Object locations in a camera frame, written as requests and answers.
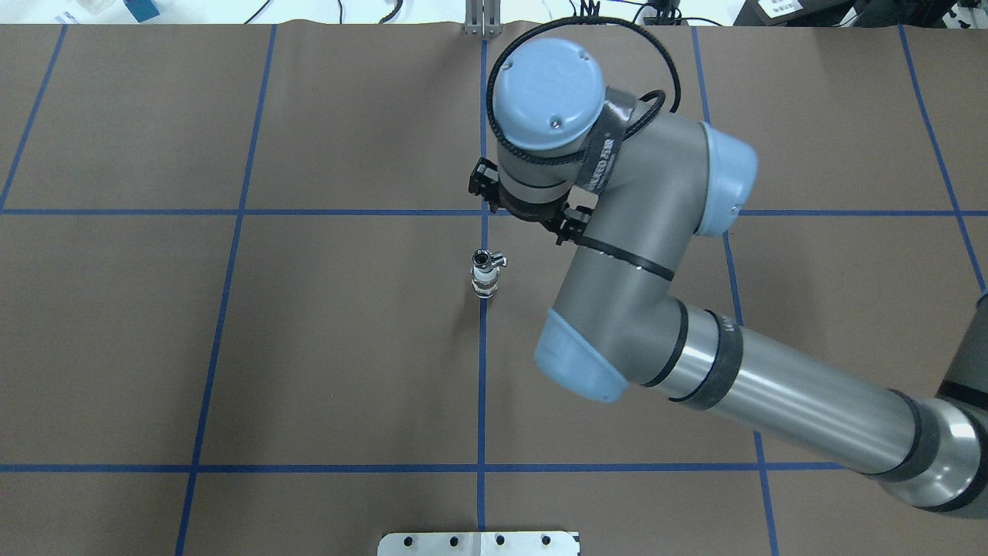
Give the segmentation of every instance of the light blue joint cap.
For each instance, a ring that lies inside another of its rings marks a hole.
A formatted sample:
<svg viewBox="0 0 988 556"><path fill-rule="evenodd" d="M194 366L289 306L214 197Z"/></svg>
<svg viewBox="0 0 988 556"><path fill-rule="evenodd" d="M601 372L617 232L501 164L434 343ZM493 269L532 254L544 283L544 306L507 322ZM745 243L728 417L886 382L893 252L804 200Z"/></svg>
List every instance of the light blue joint cap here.
<svg viewBox="0 0 988 556"><path fill-rule="evenodd" d="M597 402L616 402L627 380L555 310L542 329L535 364L553 382Z"/></svg>
<svg viewBox="0 0 988 556"><path fill-rule="evenodd" d="M704 123L709 150L706 206L697 235L717 237L734 224L758 175L758 154L748 143Z"/></svg>
<svg viewBox="0 0 988 556"><path fill-rule="evenodd" d="M551 150L590 130L604 109L606 89L601 66L582 46L535 39L501 66L494 117L519 148Z"/></svg>

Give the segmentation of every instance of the circular blue cap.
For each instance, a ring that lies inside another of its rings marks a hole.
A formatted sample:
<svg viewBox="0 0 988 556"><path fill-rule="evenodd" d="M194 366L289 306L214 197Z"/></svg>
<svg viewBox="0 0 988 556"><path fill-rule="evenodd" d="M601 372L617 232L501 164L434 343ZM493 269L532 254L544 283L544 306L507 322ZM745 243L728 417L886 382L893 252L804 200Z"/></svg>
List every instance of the circular blue cap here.
<svg viewBox="0 0 988 556"><path fill-rule="evenodd" d="M604 109L601 66L564 39L535 39L515 50L497 77L494 117L510 142L551 150L585 134Z"/></svg>

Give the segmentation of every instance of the vertical blue line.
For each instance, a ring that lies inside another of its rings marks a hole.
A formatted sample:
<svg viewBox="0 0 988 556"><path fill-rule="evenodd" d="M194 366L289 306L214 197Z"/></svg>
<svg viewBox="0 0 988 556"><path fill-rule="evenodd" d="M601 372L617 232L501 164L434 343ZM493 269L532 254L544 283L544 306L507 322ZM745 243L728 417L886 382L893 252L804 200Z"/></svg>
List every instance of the vertical blue line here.
<svg viewBox="0 0 988 556"><path fill-rule="evenodd" d="M233 226L233 239L230 242L230 254L226 262L226 277L223 280L223 292L219 299L219 315L216 317L216 330L212 338L212 352L209 355L209 367L206 371L206 387L203 391L203 404L199 412L199 424L196 427L196 443L192 451L192 469L189 472L189 482L186 484L186 497L182 505L182 519L179 522L178 539L175 541L175 555L182 556L185 551L186 533L189 530L189 518L192 515L192 501L196 493L196 480L199 477L199 462L203 454L203 438L206 435L206 418L209 414L209 401L212 398L212 383L216 375L216 363L219 360L219 346L223 336L223 326L226 323L226 306L230 299L230 284L233 282L233 270L240 246L240 231L243 228L244 212L247 209L247 193L250 189L251 172L254 169L254 152L257 149L257 137L261 131L261 116L264 113L264 99L268 91L268 77L271 74L271 60L275 53L275 37L278 26L271 26L268 38L268 53L264 61L264 74L261 77L261 91L258 94L257 110L254 113L254 128L251 132L250 147L247 150L247 162L244 166L244 181L240 188L240 202L237 208L237 220Z"/></svg>
<svg viewBox="0 0 988 556"><path fill-rule="evenodd" d="M487 41L480 42L480 155L487 156ZM487 248L487 203L480 202L480 248ZM487 300L480 300L480 333L477 363L477 530L487 528Z"/></svg>
<svg viewBox="0 0 988 556"><path fill-rule="evenodd" d="M700 100L703 103L703 119L710 123L710 105L706 96L706 80L703 76L703 59L700 55L700 35L697 28L692 28L693 52L697 59L697 78L700 81ZM741 310L741 295L738 293L737 272L734 269L734 252L731 250L731 240L728 232L723 234L724 257L727 261L727 277L731 283L731 300L734 303L734 319L744 325L744 312ZM762 445L762 433L754 431L755 455L758 457L758 475L762 485L762 505L765 507L765 526L769 532L769 548L772 556L779 556L779 538L776 535L776 515L772 508L772 489L769 486L769 471L765 464L765 449Z"/></svg>
<svg viewBox="0 0 988 556"><path fill-rule="evenodd" d="M35 117L38 115L38 109L41 107L41 99L44 97L44 91L48 88L48 81L51 79L51 73L55 69L55 63L58 61L58 53L61 52L62 44L65 42L66 31L68 31L68 26L62 25L62 29L58 33L58 41L55 42L55 50L51 53L51 59L48 61L48 68L44 71L41 87L38 88L35 104L31 107L31 112L28 114L28 121L24 124L21 142L17 144L14 159L11 161L10 170L7 172L7 180L4 181L3 191L0 192L0 211L3 210L4 205L7 203L7 195L10 193L10 188L14 184L14 175L17 173L17 167L21 164L21 155L24 154L24 147L28 144L28 136L31 134L31 128L35 125Z"/></svg>
<svg viewBox="0 0 988 556"><path fill-rule="evenodd" d="M953 184L950 182L950 175L947 173L947 164L944 162L944 155L940 151L940 142L937 141L937 134L930 123L930 114L927 113L926 103L923 101L923 91L920 90L920 81L916 77L916 66L913 65L913 54L909 49L909 41L906 39L906 28L899 25L899 40L902 42L902 51L906 55L906 65L909 67L909 77L913 81L913 92L916 94L916 102L920 106L920 115L923 116L923 124L926 126L927 135L930 136L930 144L933 146L933 153L937 157L937 165L940 166L940 175L944 179L947 187L947 196L950 197L950 204L953 206L954 216L957 218L957 226L960 228L960 236L964 239L964 247L967 249L967 257L971 260L974 268L974 278L978 281L978 287L985 291L985 279L981 274L981 265L978 264L978 256L971 245L971 238L967 234L967 225L964 224L964 216L960 211L960 204L957 196L953 192Z"/></svg>

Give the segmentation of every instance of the white bracket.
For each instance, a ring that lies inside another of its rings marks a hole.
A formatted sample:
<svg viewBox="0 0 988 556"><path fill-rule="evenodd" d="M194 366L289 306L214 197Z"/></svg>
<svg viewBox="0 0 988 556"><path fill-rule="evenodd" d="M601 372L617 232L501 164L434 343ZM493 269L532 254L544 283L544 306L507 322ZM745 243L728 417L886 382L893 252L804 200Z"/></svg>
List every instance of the white bracket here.
<svg viewBox="0 0 988 556"><path fill-rule="evenodd" d="M390 533L377 556L580 556L580 533L567 531Z"/></svg>
<svg viewBox="0 0 988 556"><path fill-rule="evenodd" d="M501 35L501 0L466 0L463 30L481 38Z"/></svg>

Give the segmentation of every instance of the metal valve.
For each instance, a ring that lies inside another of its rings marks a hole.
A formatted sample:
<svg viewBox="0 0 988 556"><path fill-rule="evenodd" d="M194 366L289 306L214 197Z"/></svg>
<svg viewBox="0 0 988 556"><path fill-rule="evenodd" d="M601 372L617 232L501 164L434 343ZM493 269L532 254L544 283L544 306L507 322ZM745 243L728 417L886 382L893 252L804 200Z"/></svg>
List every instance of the metal valve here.
<svg viewBox="0 0 988 556"><path fill-rule="evenodd" d="M470 269L470 281L473 292L480 299L490 299L497 291L497 280L501 268L508 266L508 259L501 251L477 249L473 251L473 268Z"/></svg>

